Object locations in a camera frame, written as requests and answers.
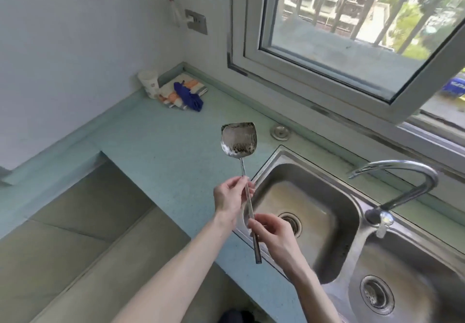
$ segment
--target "hand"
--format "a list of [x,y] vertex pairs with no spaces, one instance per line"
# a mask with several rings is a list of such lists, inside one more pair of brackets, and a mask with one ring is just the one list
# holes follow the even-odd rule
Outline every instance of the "hand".
[[219,217],[231,230],[236,227],[236,218],[242,203],[247,200],[246,184],[249,185],[250,197],[255,193],[255,185],[247,176],[236,176],[217,185],[213,190],[215,198],[215,216]]
[[260,242],[265,243],[271,258],[292,283],[301,272],[310,269],[286,220],[274,214],[255,214],[255,220],[249,219],[247,227],[258,235]]

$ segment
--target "wall socket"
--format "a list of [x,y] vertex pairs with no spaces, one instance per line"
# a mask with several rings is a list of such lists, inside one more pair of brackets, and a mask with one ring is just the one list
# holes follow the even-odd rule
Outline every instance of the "wall socket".
[[206,18],[202,14],[198,14],[190,9],[186,9],[187,27],[196,32],[208,35],[206,31]]

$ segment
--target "sink drain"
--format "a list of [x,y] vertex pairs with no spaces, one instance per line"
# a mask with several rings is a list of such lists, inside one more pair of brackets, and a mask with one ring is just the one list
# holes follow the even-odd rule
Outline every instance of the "sink drain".
[[279,217],[283,220],[286,220],[292,227],[295,237],[299,237],[302,233],[302,223],[299,218],[292,213],[282,213]]
[[363,301],[375,313],[388,315],[394,309],[394,296],[387,284],[377,276],[368,275],[360,283]]

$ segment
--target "spatula head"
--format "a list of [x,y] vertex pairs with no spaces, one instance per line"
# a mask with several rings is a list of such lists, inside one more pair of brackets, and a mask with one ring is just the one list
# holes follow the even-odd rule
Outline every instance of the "spatula head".
[[257,130],[253,122],[230,123],[221,127],[221,147],[233,158],[251,155],[257,148]]

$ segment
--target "faucet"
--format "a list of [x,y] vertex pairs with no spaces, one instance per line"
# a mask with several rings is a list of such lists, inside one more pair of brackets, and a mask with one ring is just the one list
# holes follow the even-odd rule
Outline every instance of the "faucet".
[[383,238],[387,232],[387,228],[394,223],[394,218],[389,212],[390,210],[431,191],[439,182],[438,173],[432,167],[422,164],[421,162],[409,160],[384,160],[370,162],[349,173],[349,179],[357,177],[364,172],[386,169],[412,170],[422,173],[426,179],[425,182],[412,188],[410,191],[404,192],[400,196],[365,212],[365,219],[371,225],[379,224],[378,230],[376,231],[376,236],[379,238]]

